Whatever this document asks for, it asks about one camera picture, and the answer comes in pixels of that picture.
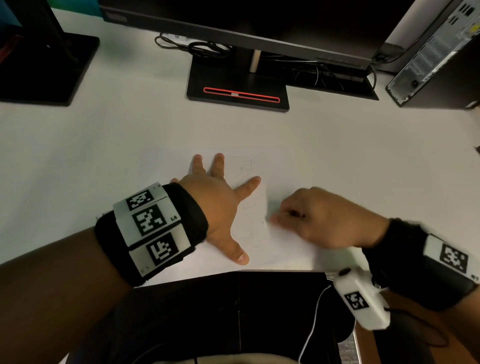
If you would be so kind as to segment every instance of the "black and white square code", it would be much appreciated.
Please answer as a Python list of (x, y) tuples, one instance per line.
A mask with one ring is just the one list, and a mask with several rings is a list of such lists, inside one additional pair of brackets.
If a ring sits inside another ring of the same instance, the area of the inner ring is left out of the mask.
[(132, 196), (127, 199), (127, 205), (130, 211), (135, 210), (137, 207), (148, 204), (153, 201), (153, 196), (149, 190), (140, 192), (135, 196)]
[(157, 205), (149, 206), (133, 214), (132, 217), (142, 236), (161, 228), (167, 223)]
[(156, 266), (179, 252), (171, 233), (152, 241), (146, 247)]
[(440, 261), (462, 272), (467, 272), (468, 255), (447, 244), (442, 245)]
[(364, 300), (364, 298), (361, 296), (360, 292), (358, 291), (344, 294), (344, 296), (347, 299), (347, 302), (350, 304), (350, 306), (354, 310), (360, 310), (362, 308), (370, 307), (368, 306), (367, 301)]

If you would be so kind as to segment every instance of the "black pants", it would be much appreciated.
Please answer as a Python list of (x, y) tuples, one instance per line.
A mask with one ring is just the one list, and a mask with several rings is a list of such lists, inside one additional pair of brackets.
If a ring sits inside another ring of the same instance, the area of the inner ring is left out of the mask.
[[(72, 351), (68, 364), (150, 364), (262, 352), (297, 360), (312, 329), (324, 273), (231, 272), (138, 288)], [(340, 364), (354, 319), (328, 289), (302, 357)]]

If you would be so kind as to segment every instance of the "person's right arm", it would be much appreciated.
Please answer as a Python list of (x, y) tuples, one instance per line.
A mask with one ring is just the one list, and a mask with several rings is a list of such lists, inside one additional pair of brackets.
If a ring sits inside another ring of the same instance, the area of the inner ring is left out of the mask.
[[(311, 243), (334, 249), (373, 248), (390, 224), (389, 219), (317, 187), (300, 189), (285, 199), (270, 222)], [(479, 288), (438, 315), (480, 363)]]

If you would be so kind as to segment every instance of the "white sensor device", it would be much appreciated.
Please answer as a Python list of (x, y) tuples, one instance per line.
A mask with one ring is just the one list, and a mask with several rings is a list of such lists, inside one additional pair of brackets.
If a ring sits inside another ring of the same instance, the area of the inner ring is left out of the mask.
[(381, 330), (390, 325), (388, 304), (380, 294), (382, 289), (373, 285), (370, 272), (360, 267), (343, 269), (333, 286), (363, 328)]

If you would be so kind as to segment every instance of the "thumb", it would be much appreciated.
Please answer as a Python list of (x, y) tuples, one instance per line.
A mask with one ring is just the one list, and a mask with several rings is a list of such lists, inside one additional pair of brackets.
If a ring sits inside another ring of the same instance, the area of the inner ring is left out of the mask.
[(270, 222), (285, 230), (290, 230), (298, 236), (305, 238), (306, 222), (303, 218), (292, 216), (288, 212), (279, 212), (270, 217)]
[(230, 260), (241, 266), (248, 264), (250, 258), (247, 253), (240, 247), (240, 245), (233, 240), (230, 234), (221, 239), (207, 239), (213, 246), (217, 247)]

